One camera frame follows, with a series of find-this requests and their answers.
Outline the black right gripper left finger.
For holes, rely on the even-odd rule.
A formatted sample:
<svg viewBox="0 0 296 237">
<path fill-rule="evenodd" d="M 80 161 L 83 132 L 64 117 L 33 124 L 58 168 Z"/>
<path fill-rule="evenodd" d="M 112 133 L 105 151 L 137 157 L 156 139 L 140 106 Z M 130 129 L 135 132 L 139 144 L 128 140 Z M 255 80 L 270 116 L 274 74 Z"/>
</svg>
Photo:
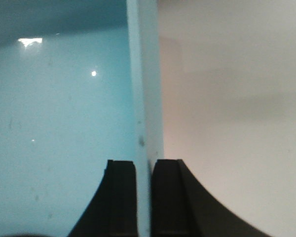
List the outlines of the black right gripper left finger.
<svg viewBox="0 0 296 237">
<path fill-rule="evenodd" d="M 108 160 L 102 181 L 70 237 L 137 237 L 136 169 Z"/>
</svg>

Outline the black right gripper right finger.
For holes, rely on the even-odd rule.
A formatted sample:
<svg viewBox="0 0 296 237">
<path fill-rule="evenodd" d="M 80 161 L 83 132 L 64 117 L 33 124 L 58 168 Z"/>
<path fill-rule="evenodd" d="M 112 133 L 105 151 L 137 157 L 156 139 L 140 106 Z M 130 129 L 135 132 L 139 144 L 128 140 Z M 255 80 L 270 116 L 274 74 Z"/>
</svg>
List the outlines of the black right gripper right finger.
<svg viewBox="0 0 296 237">
<path fill-rule="evenodd" d="M 151 181 L 153 237 L 265 237 L 212 196 L 183 160 L 159 159 Z"/>
</svg>

